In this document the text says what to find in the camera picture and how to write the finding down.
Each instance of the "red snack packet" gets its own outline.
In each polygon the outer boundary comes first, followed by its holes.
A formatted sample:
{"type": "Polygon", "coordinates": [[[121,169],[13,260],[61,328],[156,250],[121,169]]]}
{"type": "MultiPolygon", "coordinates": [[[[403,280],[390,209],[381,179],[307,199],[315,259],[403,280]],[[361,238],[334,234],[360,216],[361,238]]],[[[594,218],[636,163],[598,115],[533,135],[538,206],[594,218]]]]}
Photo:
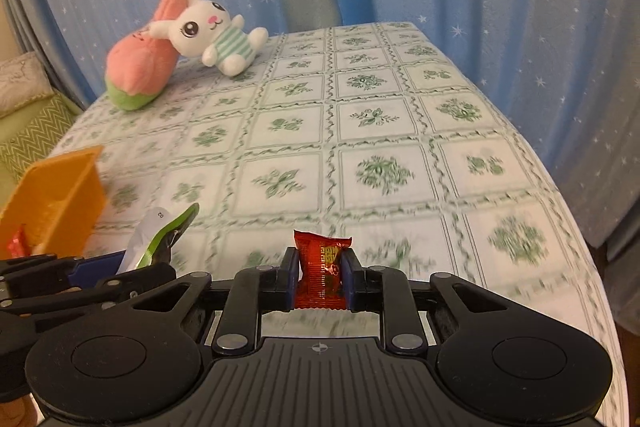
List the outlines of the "red snack packet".
{"type": "Polygon", "coordinates": [[[340,282],[338,254],[351,246],[351,237],[336,239],[311,232],[293,231],[300,254],[302,279],[296,291],[296,308],[347,308],[340,282]]]}
{"type": "Polygon", "coordinates": [[[12,237],[11,241],[6,245],[6,249],[14,259],[31,255],[31,247],[29,243],[27,243],[27,236],[24,233],[24,225],[18,227],[18,230],[14,233],[14,237],[12,237]]]}

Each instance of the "crosshair marking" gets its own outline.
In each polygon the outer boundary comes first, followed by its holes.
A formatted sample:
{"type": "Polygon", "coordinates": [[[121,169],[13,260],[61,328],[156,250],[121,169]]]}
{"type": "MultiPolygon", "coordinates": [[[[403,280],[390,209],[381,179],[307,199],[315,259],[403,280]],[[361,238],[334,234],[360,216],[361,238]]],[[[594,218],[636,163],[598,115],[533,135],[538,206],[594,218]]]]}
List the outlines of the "crosshair marking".
{"type": "Polygon", "coordinates": [[[320,355],[321,353],[324,353],[327,349],[329,349],[329,346],[320,342],[311,346],[311,349],[313,349],[318,355],[320,355]]]}

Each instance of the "orange plastic tray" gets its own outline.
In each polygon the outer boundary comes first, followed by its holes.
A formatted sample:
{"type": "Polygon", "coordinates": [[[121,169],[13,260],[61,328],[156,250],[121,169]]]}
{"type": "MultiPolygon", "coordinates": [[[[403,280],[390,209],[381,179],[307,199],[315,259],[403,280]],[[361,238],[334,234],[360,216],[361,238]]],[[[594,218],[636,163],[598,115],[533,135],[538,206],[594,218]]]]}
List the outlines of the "orange plastic tray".
{"type": "Polygon", "coordinates": [[[103,147],[91,147],[31,165],[0,214],[0,259],[20,225],[38,253],[82,255],[106,203],[95,161],[103,147]]]}

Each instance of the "white bedspread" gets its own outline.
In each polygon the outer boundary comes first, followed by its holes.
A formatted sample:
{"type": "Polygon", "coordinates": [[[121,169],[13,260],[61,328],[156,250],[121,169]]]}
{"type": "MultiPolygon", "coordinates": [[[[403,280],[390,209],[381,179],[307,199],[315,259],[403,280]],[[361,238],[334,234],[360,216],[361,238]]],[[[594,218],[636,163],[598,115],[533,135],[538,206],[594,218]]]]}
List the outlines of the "white bedspread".
{"type": "MultiPolygon", "coordinates": [[[[277,264],[292,230],[353,236],[362,264],[412,279],[449,271],[579,328],[608,350],[599,419],[628,425],[607,299],[562,196],[529,145],[410,23],[270,39],[229,79],[182,63],[164,93],[124,113],[101,97],[55,153],[104,144],[108,203],[86,254],[121,250],[146,209],[200,215],[178,273],[277,264]]],[[[376,333],[374,317],[268,316],[288,335],[376,333]]]]}

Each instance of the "white rabbit plush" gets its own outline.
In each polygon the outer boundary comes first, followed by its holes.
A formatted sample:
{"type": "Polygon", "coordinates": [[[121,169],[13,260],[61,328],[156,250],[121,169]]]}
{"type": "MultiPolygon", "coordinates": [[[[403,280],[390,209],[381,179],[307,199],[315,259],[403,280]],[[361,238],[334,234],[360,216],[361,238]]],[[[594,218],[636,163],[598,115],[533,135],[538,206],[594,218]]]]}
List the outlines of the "white rabbit plush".
{"type": "Polygon", "coordinates": [[[267,29],[256,28],[247,35],[242,31],[241,15],[232,19],[213,1],[187,2],[188,7],[177,19],[152,22],[151,36],[169,39],[180,55],[202,57],[205,66],[217,66],[228,76],[236,76],[248,68],[269,37],[267,29]]]}

